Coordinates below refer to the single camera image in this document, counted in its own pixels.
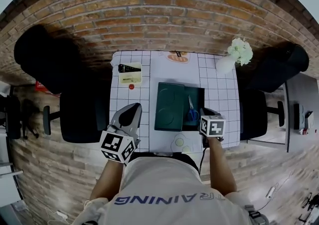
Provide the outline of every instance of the white flower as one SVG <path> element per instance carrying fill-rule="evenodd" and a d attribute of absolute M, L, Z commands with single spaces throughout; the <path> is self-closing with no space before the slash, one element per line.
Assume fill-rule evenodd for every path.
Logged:
<path fill-rule="evenodd" d="M 253 57 L 253 50 L 248 42 L 241 38 L 233 39 L 231 46 L 228 47 L 227 52 L 240 65 L 248 64 Z"/>

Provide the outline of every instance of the white t-shirt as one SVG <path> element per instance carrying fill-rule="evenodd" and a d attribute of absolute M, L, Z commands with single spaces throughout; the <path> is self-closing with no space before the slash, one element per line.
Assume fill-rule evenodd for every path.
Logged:
<path fill-rule="evenodd" d="M 172 158 L 130 162 L 120 192 L 90 201 L 74 225 L 251 225 L 237 192 L 225 197 L 205 186 L 196 169 Z"/>

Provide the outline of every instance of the scissors handle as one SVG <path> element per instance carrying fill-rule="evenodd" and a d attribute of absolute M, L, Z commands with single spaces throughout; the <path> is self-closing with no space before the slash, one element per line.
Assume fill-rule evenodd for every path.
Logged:
<path fill-rule="evenodd" d="M 187 117 L 190 121 L 197 121 L 199 119 L 199 113 L 196 110 L 190 109 Z"/>

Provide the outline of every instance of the fiducial marker cube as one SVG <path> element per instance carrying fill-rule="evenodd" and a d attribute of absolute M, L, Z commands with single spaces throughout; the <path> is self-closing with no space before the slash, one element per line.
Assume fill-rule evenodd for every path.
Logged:
<path fill-rule="evenodd" d="M 200 132 L 206 137 L 223 137 L 226 120 L 220 115 L 203 115 L 200 118 Z"/>
<path fill-rule="evenodd" d="M 108 131 L 102 132 L 100 144 L 100 150 L 107 159 L 120 163 L 127 163 L 136 149 L 133 137 Z"/>

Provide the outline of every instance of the blue scissors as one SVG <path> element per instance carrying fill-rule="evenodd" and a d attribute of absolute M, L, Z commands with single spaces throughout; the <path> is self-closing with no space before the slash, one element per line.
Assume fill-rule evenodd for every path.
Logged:
<path fill-rule="evenodd" d="M 189 112 L 187 114 L 187 118 L 189 121 L 197 121 L 199 119 L 198 111 L 194 110 L 193 103 L 191 102 L 190 96 L 188 96 L 189 101 Z"/>

